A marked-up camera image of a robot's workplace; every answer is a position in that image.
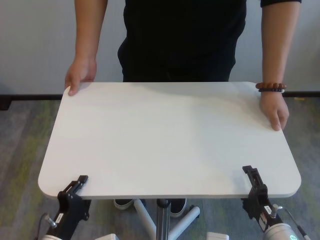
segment white base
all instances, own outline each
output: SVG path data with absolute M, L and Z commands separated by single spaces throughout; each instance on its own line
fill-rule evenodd
M 107 236 L 99 237 L 96 240 L 119 240 L 115 234 L 109 234 Z
M 220 233 L 207 232 L 206 240 L 229 240 L 229 236 Z
M 140 219 L 142 220 L 142 224 L 144 225 L 146 231 L 148 232 L 151 240 L 156 240 L 156 225 L 154 221 L 152 221 L 148 211 L 146 210 L 143 203 L 136 199 L 134 200 L 134 207 L 138 212 Z M 192 208 L 187 215 L 181 219 L 177 225 L 174 226 L 173 229 L 169 232 L 168 240 L 176 240 L 184 230 L 199 216 L 200 208 L 195 206 Z

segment hand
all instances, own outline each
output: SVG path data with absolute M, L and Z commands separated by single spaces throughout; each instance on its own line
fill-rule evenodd
M 75 57 L 66 73 L 64 89 L 70 86 L 68 95 L 75 95 L 78 92 L 80 83 L 94 81 L 96 72 L 97 63 L 95 59 Z
M 260 107 L 275 131 L 285 128 L 289 117 L 289 110 L 280 92 L 262 92 Z

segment left hand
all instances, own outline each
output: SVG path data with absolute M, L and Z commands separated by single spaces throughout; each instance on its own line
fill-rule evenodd
M 260 107 L 264 115 L 269 119 L 273 130 L 280 131 L 285 128 L 289 110 L 280 92 L 262 92 Z

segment wooden bead bracelet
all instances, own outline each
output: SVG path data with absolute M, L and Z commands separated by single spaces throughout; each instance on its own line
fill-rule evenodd
M 259 82 L 255 85 L 259 92 L 280 92 L 284 93 L 287 85 L 283 83 Z

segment baseboard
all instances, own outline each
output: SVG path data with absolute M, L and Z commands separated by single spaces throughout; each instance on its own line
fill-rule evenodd
M 320 91 L 285 91 L 284 98 L 319 98 Z
M 12 101 L 61 100 L 62 94 L 16 94 L 0 95 L 0 111 L 9 109 Z
M 320 91 L 286 91 L 284 98 L 319 98 Z M 0 95 L 0 111 L 9 109 L 12 101 L 61 100 L 62 94 L 22 94 Z

